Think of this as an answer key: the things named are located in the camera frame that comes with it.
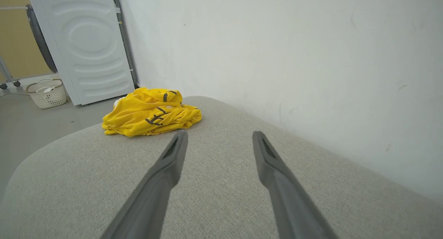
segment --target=power cord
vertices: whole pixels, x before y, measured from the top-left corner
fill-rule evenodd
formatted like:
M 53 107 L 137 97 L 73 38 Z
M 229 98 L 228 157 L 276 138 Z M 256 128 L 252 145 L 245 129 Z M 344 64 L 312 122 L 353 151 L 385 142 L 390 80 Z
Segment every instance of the power cord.
M 12 93 L 9 93 L 9 94 L 12 94 Z M 3 96 L 7 96 L 9 94 L 4 94 L 4 95 L 0 96 L 0 98 L 2 98 Z M 29 96 L 28 94 L 15 94 L 15 95 L 27 95 L 27 96 Z

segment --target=plastic basket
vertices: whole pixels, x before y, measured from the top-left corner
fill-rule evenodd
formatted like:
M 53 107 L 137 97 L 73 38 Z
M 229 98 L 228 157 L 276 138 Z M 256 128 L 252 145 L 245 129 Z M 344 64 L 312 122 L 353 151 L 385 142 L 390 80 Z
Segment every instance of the plastic basket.
M 35 104 L 41 108 L 52 108 L 66 102 L 65 87 L 61 79 L 41 79 L 26 88 L 26 92 L 32 97 Z

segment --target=gray fabric surface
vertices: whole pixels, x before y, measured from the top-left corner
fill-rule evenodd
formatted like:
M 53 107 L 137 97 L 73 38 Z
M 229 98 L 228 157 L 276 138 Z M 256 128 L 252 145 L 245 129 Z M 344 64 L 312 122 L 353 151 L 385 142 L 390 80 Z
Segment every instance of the gray fabric surface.
M 278 238 L 251 135 L 263 131 L 340 238 L 443 238 L 443 208 L 370 170 L 207 97 L 184 103 L 203 120 L 188 130 L 162 238 Z M 28 157 L 1 209 L 1 238 L 98 238 L 173 133 L 127 138 L 95 125 Z

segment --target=yellow shirt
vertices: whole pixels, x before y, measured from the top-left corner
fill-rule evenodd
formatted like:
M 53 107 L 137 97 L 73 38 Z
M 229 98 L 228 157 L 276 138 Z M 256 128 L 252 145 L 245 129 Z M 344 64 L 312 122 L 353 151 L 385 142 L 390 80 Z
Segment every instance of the yellow shirt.
M 158 135 L 179 128 L 190 128 L 201 121 L 201 112 L 182 104 L 179 91 L 138 88 L 118 101 L 103 117 L 105 135 Z

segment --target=washing machine door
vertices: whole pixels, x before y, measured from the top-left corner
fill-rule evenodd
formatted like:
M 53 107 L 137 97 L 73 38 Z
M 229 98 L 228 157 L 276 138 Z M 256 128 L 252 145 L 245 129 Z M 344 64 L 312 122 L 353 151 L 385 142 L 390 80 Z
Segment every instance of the washing machine door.
M 34 9 L 30 4 L 26 5 L 26 13 L 28 16 L 28 21 L 32 34 L 34 35 L 35 41 L 37 42 L 38 48 L 42 53 L 43 59 L 48 65 L 49 69 L 53 73 L 57 73 L 57 67 L 55 67 L 54 60 L 52 59 L 51 53 L 49 52 L 48 46 L 46 45 L 45 38 L 43 37 L 40 26 L 38 25 L 37 17 L 35 16 Z

